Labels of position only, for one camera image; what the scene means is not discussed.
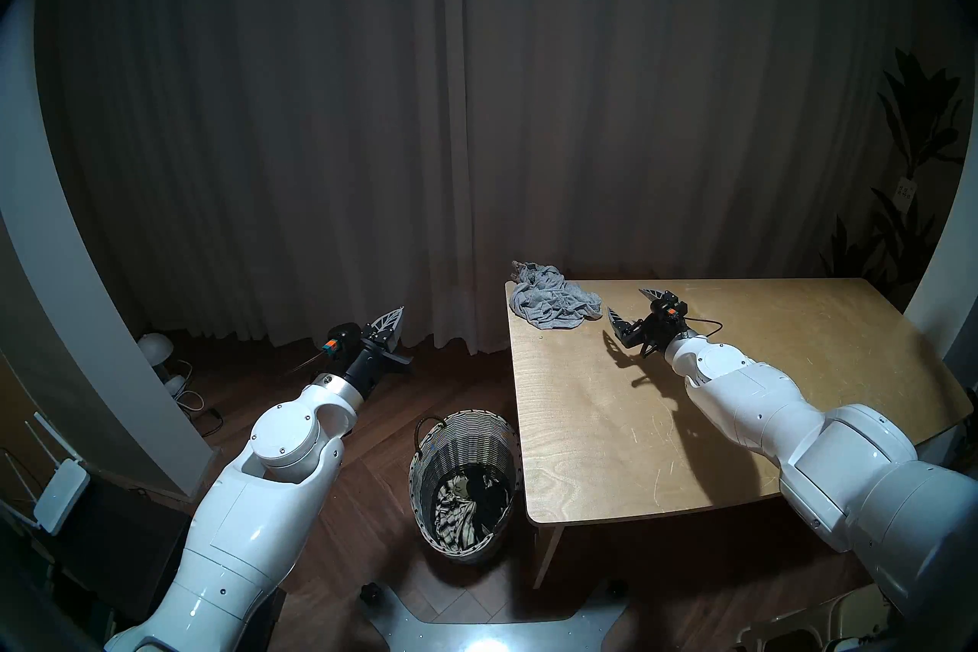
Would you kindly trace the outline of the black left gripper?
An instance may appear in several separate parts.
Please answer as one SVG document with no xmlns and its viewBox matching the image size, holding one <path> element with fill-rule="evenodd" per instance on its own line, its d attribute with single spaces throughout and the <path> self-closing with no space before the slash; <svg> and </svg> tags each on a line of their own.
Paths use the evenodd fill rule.
<svg viewBox="0 0 978 652">
<path fill-rule="evenodd" d="M 332 359 L 333 372 L 321 374 L 321 385 L 340 394 L 343 386 L 365 401 L 388 374 L 410 372 L 412 359 L 395 354 L 404 307 L 381 315 L 371 324 L 339 324 L 331 328 L 322 352 Z"/>
</svg>

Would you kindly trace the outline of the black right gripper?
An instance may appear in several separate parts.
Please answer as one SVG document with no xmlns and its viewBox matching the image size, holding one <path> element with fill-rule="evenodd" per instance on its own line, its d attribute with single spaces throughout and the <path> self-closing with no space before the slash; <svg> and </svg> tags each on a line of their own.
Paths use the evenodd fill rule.
<svg viewBox="0 0 978 652">
<path fill-rule="evenodd" d="M 664 353 L 669 344 L 690 329 L 686 321 L 688 304 L 668 290 L 640 288 L 649 300 L 649 313 L 644 319 L 625 320 L 612 308 L 607 315 L 614 336 L 625 349 L 641 348 L 640 356 Z"/>
</svg>

